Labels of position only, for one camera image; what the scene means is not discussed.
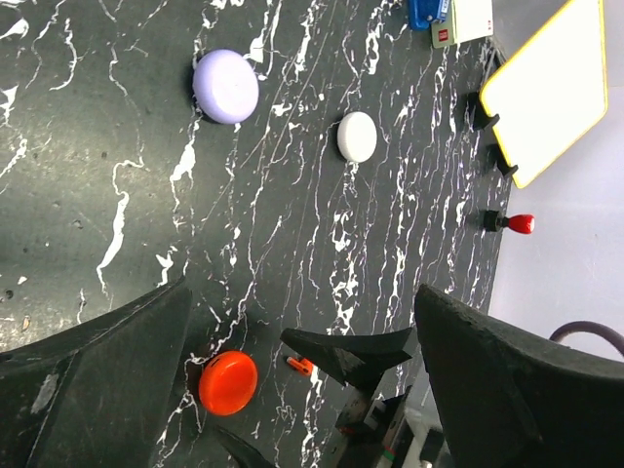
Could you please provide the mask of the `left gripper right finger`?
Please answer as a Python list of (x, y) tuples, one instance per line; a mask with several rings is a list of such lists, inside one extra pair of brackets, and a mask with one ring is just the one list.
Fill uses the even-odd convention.
[(414, 318), (457, 467), (620, 467), (623, 365), (421, 285)]

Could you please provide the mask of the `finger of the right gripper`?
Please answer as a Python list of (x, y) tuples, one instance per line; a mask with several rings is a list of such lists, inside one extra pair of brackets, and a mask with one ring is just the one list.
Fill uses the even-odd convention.
[(256, 448), (245, 440), (231, 433), (221, 426), (215, 426), (212, 430), (218, 442), (228, 451), (228, 453), (243, 468), (274, 468), (275, 465), (269, 462)]
[(413, 328), (374, 335), (285, 329), (281, 341), (341, 385), (374, 390), (387, 370), (413, 358)]

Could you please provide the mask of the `white earbud charging case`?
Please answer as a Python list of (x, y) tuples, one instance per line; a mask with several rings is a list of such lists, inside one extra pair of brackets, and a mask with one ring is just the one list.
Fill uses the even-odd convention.
[(376, 144), (376, 125), (369, 114), (354, 111), (341, 119), (337, 129), (337, 146), (346, 161), (358, 164), (368, 161)]

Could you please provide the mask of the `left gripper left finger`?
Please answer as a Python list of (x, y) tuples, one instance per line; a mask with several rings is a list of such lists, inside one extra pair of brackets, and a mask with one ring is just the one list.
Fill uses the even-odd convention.
[(177, 279), (1, 355), (4, 467), (145, 467), (191, 312)]

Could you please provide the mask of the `purple earbud charging case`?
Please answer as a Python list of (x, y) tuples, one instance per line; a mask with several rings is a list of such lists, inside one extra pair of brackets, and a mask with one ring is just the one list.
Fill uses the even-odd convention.
[(259, 100), (259, 84), (252, 66), (228, 49), (210, 51), (199, 59), (192, 89), (201, 110), (224, 125), (248, 119)]

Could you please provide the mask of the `red earbud charging case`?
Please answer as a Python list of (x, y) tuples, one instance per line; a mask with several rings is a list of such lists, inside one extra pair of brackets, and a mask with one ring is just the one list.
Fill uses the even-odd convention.
[(201, 374), (200, 402), (213, 415), (235, 414), (251, 401), (257, 381), (257, 367), (248, 354), (225, 351), (211, 359)]

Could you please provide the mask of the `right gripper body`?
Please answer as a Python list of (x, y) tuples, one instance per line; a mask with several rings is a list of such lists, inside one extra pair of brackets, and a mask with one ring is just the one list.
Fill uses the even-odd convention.
[(335, 467), (451, 467), (431, 389), (383, 400), (353, 390), (333, 435)]

